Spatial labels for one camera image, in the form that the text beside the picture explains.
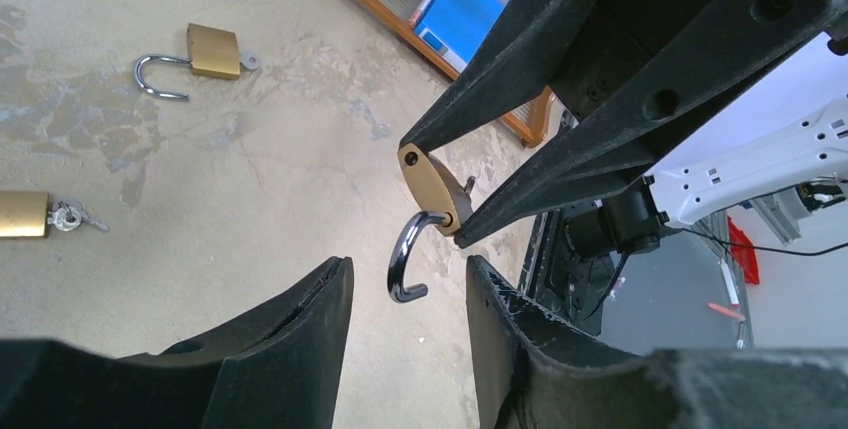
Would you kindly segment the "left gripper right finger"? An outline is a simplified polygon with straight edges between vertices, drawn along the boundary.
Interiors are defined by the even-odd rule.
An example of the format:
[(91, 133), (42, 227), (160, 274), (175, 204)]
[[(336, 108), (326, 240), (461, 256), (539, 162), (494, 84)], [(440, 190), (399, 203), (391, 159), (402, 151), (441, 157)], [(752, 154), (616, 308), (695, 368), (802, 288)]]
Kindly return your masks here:
[(466, 307), (484, 428), (843, 428), (839, 349), (673, 349), (638, 356), (575, 329), (483, 257)]

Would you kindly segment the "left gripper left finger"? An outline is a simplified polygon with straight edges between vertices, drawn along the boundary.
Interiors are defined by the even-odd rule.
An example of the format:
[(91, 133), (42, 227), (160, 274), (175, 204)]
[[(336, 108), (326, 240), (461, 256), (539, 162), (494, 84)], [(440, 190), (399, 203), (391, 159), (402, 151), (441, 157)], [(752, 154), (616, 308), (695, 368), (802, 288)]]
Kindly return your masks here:
[(354, 289), (332, 257), (283, 293), (157, 355), (1, 343), (5, 428), (329, 428)]

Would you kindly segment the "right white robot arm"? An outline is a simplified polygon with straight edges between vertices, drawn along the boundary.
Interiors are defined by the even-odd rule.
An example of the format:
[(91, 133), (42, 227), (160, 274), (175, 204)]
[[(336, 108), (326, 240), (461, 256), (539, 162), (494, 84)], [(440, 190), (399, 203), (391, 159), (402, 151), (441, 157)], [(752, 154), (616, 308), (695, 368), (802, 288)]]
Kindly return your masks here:
[[(671, 228), (844, 171), (847, 100), (722, 154), (660, 162), (820, 34), (847, 35), (847, 0), (509, 0), (466, 69), (401, 139), (421, 209), (467, 247), (510, 223), (604, 200), (648, 178)], [(579, 117), (477, 209), (431, 152), (551, 89)]]

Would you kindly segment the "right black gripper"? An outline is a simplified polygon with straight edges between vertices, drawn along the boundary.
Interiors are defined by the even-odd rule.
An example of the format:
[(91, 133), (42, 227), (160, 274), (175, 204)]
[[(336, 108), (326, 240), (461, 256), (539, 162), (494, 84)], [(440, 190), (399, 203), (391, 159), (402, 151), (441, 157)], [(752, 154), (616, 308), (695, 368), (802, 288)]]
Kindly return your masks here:
[(442, 147), (540, 95), (556, 72), (552, 89), (581, 122), (475, 211), (455, 238), (467, 247), (620, 192), (846, 10), (847, 0), (509, 0), (400, 144)]

